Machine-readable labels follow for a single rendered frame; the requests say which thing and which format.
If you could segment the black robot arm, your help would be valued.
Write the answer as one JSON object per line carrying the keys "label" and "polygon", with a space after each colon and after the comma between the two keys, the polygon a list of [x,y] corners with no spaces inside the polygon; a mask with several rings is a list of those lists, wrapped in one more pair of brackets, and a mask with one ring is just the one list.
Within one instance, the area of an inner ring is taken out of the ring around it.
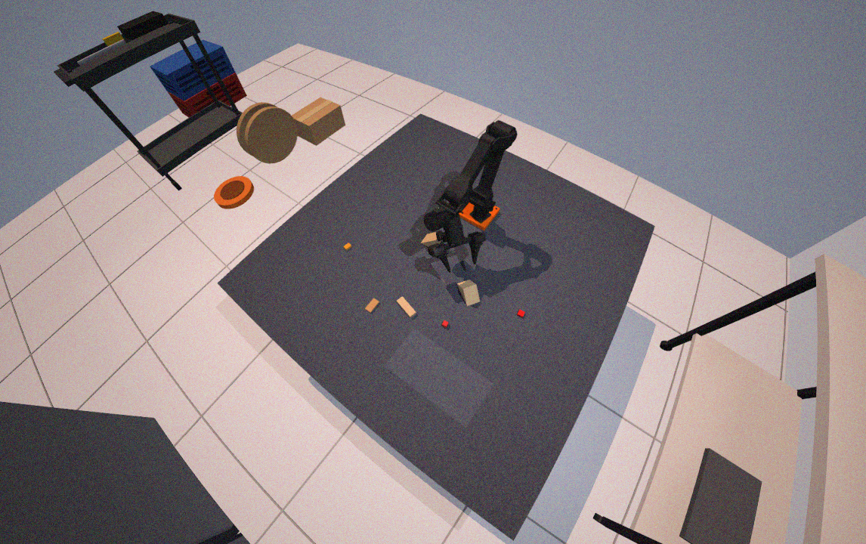
{"label": "black robot arm", "polygon": [[[461,221],[459,213],[462,213],[469,202],[473,205],[470,215],[479,224],[491,216],[496,204],[496,201],[493,201],[492,183],[501,164],[503,151],[510,148],[517,137],[515,127],[506,122],[497,120],[486,126],[486,133],[479,138],[477,148],[472,152],[472,157],[461,175],[448,184],[436,201],[439,207],[424,215],[424,226],[427,230],[440,230],[448,224]],[[472,183],[482,168],[484,170],[479,184],[473,190]],[[450,202],[447,203],[444,199]]]}

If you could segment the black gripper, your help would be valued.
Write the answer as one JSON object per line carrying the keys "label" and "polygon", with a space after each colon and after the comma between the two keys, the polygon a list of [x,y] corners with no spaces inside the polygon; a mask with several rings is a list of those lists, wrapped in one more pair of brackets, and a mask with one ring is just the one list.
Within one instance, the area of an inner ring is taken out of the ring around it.
{"label": "black gripper", "polygon": [[447,255],[444,254],[444,250],[468,243],[470,244],[472,251],[472,263],[477,264],[479,248],[481,245],[484,245],[482,242],[486,241],[484,232],[472,232],[468,237],[466,237],[464,236],[462,227],[463,224],[461,221],[457,221],[454,224],[448,224],[448,226],[444,227],[444,230],[446,231],[447,244],[442,245],[437,243],[428,246],[428,253],[430,256],[439,258],[444,263],[444,266],[446,266],[448,273],[450,273],[450,266],[448,265]]}

